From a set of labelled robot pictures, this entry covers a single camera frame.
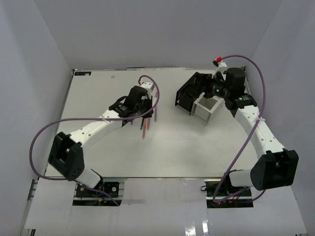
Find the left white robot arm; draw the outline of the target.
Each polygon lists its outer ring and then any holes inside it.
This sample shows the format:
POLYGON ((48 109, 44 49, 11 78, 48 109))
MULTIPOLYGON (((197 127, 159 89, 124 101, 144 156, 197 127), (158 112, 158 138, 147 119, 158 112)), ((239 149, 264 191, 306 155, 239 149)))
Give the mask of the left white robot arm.
POLYGON ((137 116, 152 108, 153 83, 144 82, 131 88, 127 96, 119 98, 101 116, 69 134, 58 133, 53 141, 48 162, 68 181, 87 186, 93 196, 103 193, 101 176, 84 163, 84 153, 109 133, 122 128, 137 116))

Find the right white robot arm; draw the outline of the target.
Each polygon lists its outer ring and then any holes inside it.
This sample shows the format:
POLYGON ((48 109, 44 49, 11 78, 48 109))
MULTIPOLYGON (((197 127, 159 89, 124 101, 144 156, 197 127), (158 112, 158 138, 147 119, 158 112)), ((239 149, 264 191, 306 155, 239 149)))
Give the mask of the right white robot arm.
POLYGON ((205 97, 218 96, 238 121, 252 143, 257 162, 250 170, 228 171, 222 184, 223 192, 234 196, 240 187, 267 190, 293 184, 298 154, 286 149, 262 118, 262 109, 245 92, 245 72, 241 68, 217 68, 206 77, 205 97))

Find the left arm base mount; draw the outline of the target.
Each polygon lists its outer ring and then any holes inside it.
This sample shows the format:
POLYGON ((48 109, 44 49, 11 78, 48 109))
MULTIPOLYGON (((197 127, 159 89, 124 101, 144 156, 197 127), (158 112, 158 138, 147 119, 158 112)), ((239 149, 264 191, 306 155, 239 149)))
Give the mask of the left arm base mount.
POLYGON ((96 186, 96 190, 90 190, 83 184, 76 184, 73 206, 82 207, 118 207, 122 203, 124 183, 117 180, 103 179, 96 186))

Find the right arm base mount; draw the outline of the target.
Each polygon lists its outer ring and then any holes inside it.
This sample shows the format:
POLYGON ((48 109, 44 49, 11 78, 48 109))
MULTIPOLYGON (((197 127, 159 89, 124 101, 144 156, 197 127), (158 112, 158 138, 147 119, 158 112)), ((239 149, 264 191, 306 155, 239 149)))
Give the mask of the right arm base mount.
MULTIPOLYGON (((246 189, 227 200, 221 201, 219 203, 213 202, 213 194, 216 187, 219 184, 219 178, 206 179, 204 184, 200 187, 200 191, 206 194, 207 209, 219 209, 219 208, 251 208, 253 207, 252 202, 252 192, 250 189, 246 189)), ((243 187, 233 187, 230 184, 230 180, 226 178, 221 185, 218 193, 215 197, 216 201, 219 201, 229 195, 232 195, 243 189, 243 187)))

